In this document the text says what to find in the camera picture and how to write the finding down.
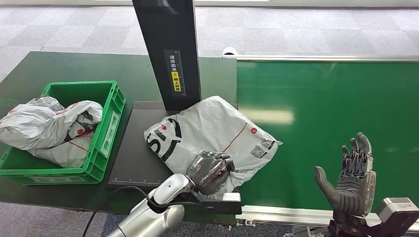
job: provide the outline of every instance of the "crumpled plastic bag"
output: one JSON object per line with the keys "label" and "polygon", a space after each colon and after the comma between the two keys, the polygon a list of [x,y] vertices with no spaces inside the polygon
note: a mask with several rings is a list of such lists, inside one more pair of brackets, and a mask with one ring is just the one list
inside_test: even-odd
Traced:
{"label": "crumpled plastic bag", "polygon": [[282,144],[219,96],[164,118],[144,132],[144,139],[173,173],[186,174],[202,151],[228,153],[236,172],[209,195],[215,199],[251,179]]}
{"label": "crumpled plastic bag", "polygon": [[63,168],[80,168],[84,164],[93,136],[93,131],[90,131],[88,134],[76,137],[59,146],[31,149],[28,152]]}
{"label": "crumpled plastic bag", "polygon": [[102,110],[100,104],[88,100],[64,109],[50,96],[33,99],[0,119],[0,141],[21,150],[55,147],[65,141],[76,120],[99,123]]}

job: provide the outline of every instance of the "black metal post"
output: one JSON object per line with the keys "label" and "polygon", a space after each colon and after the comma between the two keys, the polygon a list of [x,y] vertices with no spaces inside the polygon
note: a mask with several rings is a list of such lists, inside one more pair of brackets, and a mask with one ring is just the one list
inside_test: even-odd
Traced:
{"label": "black metal post", "polygon": [[132,0],[168,111],[201,100],[193,0]]}

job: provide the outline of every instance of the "humanoid robot hand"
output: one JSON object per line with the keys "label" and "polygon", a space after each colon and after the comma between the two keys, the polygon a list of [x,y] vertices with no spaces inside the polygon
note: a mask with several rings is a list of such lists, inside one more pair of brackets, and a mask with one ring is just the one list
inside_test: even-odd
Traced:
{"label": "humanoid robot hand", "polygon": [[210,195],[220,188],[234,169],[229,154],[204,151],[197,156],[186,175],[203,195]]}
{"label": "humanoid robot hand", "polygon": [[373,171],[371,144],[361,132],[350,143],[352,152],[342,146],[342,172],[336,189],[327,180],[322,167],[314,168],[314,179],[334,211],[366,216],[373,205],[377,175]]}

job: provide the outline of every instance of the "green crate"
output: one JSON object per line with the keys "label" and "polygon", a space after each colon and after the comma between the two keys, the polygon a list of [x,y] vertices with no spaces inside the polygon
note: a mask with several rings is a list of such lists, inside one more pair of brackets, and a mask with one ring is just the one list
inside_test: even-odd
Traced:
{"label": "green crate", "polygon": [[102,105],[102,121],[96,127],[84,165],[62,168],[10,147],[0,159],[0,175],[24,185],[100,183],[125,105],[116,81],[53,82],[42,94],[56,98],[64,107],[83,100]]}

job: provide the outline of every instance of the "qr code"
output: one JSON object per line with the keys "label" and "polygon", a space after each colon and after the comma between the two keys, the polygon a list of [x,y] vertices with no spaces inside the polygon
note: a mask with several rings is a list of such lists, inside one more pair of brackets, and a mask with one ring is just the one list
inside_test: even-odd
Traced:
{"label": "qr code", "polygon": [[261,144],[262,146],[264,146],[266,149],[270,150],[272,148],[272,146],[274,145],[275,141],[272,140],[268,140],[265,139]]}
{"label": "qr code", "polygon": [[267,154],[267,152],[264,151],[260,146],[255,146],[250,154],[256,158],[262,158]]}

